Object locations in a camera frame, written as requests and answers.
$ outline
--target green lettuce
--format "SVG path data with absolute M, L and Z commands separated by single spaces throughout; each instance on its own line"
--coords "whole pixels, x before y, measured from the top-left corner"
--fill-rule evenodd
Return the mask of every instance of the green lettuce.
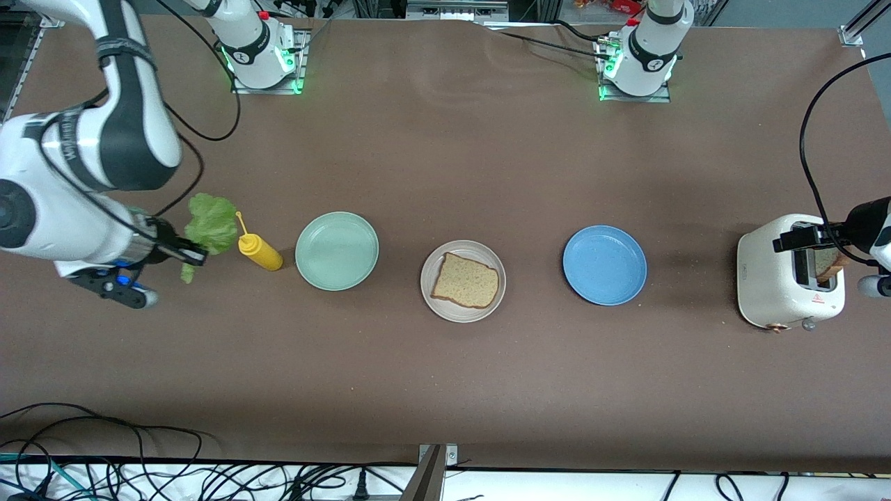
M 198 244 L 211 256 L 228 251 L 238 240 L 235 206 L 223 197 L 197 193 L 189 200 L 192 221 L 185 226 L 185 238 Z M 180 278 L 192 283 L 195 267 L 183 264 Z

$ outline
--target brown table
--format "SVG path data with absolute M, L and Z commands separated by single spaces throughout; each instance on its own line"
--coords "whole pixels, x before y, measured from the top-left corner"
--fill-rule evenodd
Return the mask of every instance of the brown table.
M 172 18 L 145 24 L 168 100 L 225 130 L 233 98 L 205 49 Z M 334 21 L 303 95 L 244 97 L 238 132 L 200 143 L 200 189 L 283 250 L 320 214 L 363 215 L 380 238 L 371 276 L 322 292 L 233 250 L 192 285 L 176 263 L 148 269 L 161 302 L 133 311 L 0 254 L 2 408 L 66 400 L 210 431 L 205 457 L 406 461 L 448 441 L 483 466 L 886 471 L 889 304 L 849 285 L 841 316 L 782 335 L 735 304 L 740 236 L 815 212 L 801 117 L 860 51 L 831 30 L 694 29 L 684 52 L 671 104 L 601 103 L 583 57 L 466 22 Z M 92 54 L 83 29 L 47 35 L 17 113 L 95 94 Z M 891 145 L 865 71 L 812 123 L 833 217 L 888 194 Z M 157 208 L 194 167 L 119 198 Z M 170 219 L 182 227 L 186 207 Z M 594 224 L 647 254 L 646 287 L 618 308 L 585 302 L 560 271 L 568 238 Z M 441 320 L 419 293 L 422 262 L 453 239 L 485 243 L 507 269 L 502 305 L 475 324 Z M 850 267 L 849 284 L 868 271 Z M 108 428 L 63 438 L 54 450 L 135 454 Z M 189 453 L 161 439 L 150 453 Z

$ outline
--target yellow mustard bottle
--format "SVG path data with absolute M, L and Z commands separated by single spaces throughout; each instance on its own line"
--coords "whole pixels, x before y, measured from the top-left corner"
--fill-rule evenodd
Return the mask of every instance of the yellow mustard bottle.
M 260 238 L 260 235 L 248 233 L 248 228 L 245 227 L 240 212 L 236 212 L 235 216 L 241 222 L 241 229 L 244 230 L 244 234 L 238 237 L 238 250 L 251 261 L 269 271 L 275 271 L 282 267 L 282 254 L 279 254 L 277 250 Z

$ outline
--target blue plate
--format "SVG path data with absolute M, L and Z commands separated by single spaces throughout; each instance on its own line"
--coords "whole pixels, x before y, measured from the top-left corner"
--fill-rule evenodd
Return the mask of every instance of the blue plate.
M 616 306 L 643 289 L 647 259 L 630 234 L 612 226 L 588 226 L 566 244 L 563 273 L 579 296 Z

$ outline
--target bread crust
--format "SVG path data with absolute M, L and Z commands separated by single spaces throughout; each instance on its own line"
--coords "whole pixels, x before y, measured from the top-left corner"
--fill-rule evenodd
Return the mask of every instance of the bread crust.
M 436 294 L 433 293 L 433 291 L 435 291 L 435 290 L 437 289 L 437 284 L 439 283 L 439 278 L 440 278 L 440 277 L 442 276 L 442 274 L 443 274 L 443 267 L 446 265 L 446 254 L 451 254 L 451 255 L 455 256 L 456 258 L 458 258 L 458 259 L 463 259 L 463 260 L 465 260 L 465 261 L 473 261 L 473 262 L 477 263 L 478 265 L 482 265 L 482 266 L 484 266 L 484 267 L 487 267 L 487 268 L 489 268 L 490 270 L 492 270 L 492 271 L 495 272 L 495 280 L 497 280 L 497 285 L 496 285 L 496 287 L 495 287 L 495 295 L 492 296 L 492 300 L 489 301 L 489 304 L 487 304 L 487 305 L 485 305 L 485 306 L 468 306 L 468 305 L 466 305 L 466 304 L 461 304 L 460 301 L 455 300 L 455 299 L 453 299 L 453 298 L 449 298 L 449 297 L 447 297 L 447 296 L 437 296 Z M 496 269 L 493 268 L 493 267 L 490 267 L 490 266 L 487 265 L 486 263 L 480 263 L 479 261 L 477 261 L 477 260 L 475 260 L 475 259 L 468 259 L 468 258 L 465 258 L 465 257 L 463 257 L 463 256 L 459 256 L 459 255 L 455 254 L 454 252 L 446 252 L 445 254 L 443 254 L 443 262 L 439 263 L 439 272 L 437 273 L 437 280 L 433 283 L 433 291 L 430 292 L 430 297 L 433 298 L 434 300 L 445 300 L 445 301 L 452 302 L 452 303 L 454 303 L 454 304 L 456 304 L 456 305 L 458 305 L 458 306 L 460 306 L 460 307 L 462 307 L 462 308 L 470 308 L 470 309 L 486 309 L 486 308 L 489 308 L 490 306 L 492 306 L 492 303 L 495 302 L 495 298 L 498 297 L 498 291 L 500 291 L 500 290 L 501 290 L 501 277 L 498 275 L 498 270 L 496 270 Z

